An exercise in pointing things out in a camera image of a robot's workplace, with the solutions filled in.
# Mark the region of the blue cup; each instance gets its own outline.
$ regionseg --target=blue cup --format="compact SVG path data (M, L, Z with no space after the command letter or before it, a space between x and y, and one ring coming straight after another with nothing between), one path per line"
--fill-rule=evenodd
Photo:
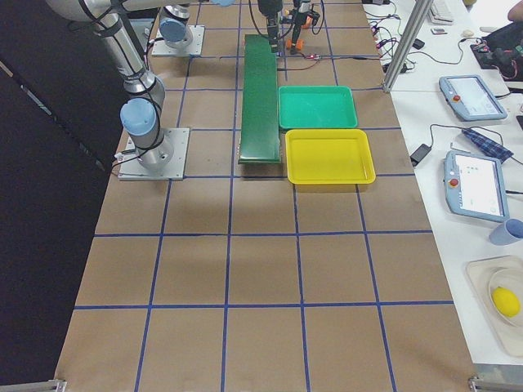
M496 227L490 233L489 240L494 245L508 245L523 238L523 222L519 219L509 219Z

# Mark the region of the tablet screen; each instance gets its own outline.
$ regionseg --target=tablet screen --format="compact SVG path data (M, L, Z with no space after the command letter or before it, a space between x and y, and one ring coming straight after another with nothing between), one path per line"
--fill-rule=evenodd
M489 159L456 155L461 184L460 207L464 210L503 216L496 163Z
M449 83L468 113L473 115L499 114L499 110L477 78L451 78Z

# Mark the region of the metal pole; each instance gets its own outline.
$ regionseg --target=metal pole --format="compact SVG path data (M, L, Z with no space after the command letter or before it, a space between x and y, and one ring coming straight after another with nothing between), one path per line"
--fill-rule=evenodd
M50 380L29 384L0 386L0 392L65 392L66 381Z
M410 14L409 21L405 27L405 31L401 37L400 45L395 55L392 57L392 61L389 64L387 73L385 73L385 80L383 81L383 90L390 92L396 78L400 74L405 59L409 54L410 48L418 35L419 30L422 27L423 21L427 17L427 14L431 8L432 0L417 0L414 4L414 9Z
M498 382L488 382L472 378L468 381L472 392L521 392L523 385L503 384Z

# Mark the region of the blue cloth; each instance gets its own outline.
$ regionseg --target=blue cloth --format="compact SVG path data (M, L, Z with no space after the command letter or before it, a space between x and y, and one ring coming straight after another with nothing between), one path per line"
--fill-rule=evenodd
M501 163L509 159L514 153L499 143L481 135L471 128L463 128L462 133L472 141L487 157L497 158Z

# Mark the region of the green tray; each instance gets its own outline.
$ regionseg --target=green tray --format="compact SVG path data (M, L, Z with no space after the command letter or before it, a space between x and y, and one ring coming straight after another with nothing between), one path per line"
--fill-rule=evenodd
M346 86L282 86L279 126L295 128L355 128L358 118L352 91Z

